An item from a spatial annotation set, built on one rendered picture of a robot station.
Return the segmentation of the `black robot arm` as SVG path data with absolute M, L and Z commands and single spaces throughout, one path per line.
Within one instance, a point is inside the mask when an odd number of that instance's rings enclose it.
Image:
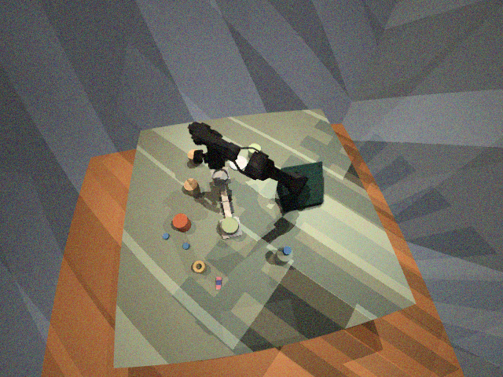
M 287 173 L 275 167 L 274 161 L 269 159 L 266 153 L 254 147 L 239 147 L 231 142 L 229 143 L 222 139 L 222 134 L 219 134 L 216 130 L 210 129 L 210 127 L 210 125 L 205 123 L 200 124 L 197 121 L 189 124 L 187 127 L 189 133 L 192 134 L 191 138 L 195 145 L 206 145 L 218 151 L 217 153 L 208 152 L 207 154 L 208 166 L 210 169 L 218 170 L 225 166 L 225 159 L 222 158 L 223 154 L 223 157 L 233 162 L 238 171 L 243 175 L 253 180 L 259 179 L 261 181 L 271 178 L 282 183 L 291 194 L 298 196 L 301 193 L 309 178 L 297 171 L 289 171 Z M 256 151 L 253 152 L 243 171 L 235 160 L 240 150 L 246 148 L 253 148 Z

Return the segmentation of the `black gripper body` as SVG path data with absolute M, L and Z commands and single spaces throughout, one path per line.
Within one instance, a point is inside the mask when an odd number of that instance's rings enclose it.
M 203 160 L 202 160 L 203 158 L 204 158 L 204 162 L 207 162 L 208 161 L 208 157 L 207 157 L 208 152 L 217 153 L 218 151 L 216 151 L 213 148 L 209 148 L 209 147 L 207 147 L 207 152 L 206 153 L 203 153 L 203 149 L 201 149 L 201 150 L 195 150 L 194 153 L 193 153 L 193 161 L 194 161 L 194 163 L 195 164 L 201 164 L 203 162 Z

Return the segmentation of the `orange-red cylinder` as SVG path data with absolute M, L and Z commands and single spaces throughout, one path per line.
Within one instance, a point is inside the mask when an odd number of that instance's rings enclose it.
M 174 216 L 173 224 L 179 232 L 187 232 L 191 228 L 191 221 L 182 213 Z

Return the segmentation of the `tan tape roll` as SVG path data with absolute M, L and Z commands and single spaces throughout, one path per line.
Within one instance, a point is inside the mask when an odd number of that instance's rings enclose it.
M 198 267 L 201 265 L 202 265 L 201 269 L 198 269 Z M 207 266 L 205 265 L 205 263 L 203 263 L 201 260 L 199 260 L 199 261 L 194 262 L 193 269 L 194 269 L 194 271 L 197 271 L 198 273 L 205 273 L 207 270 Z

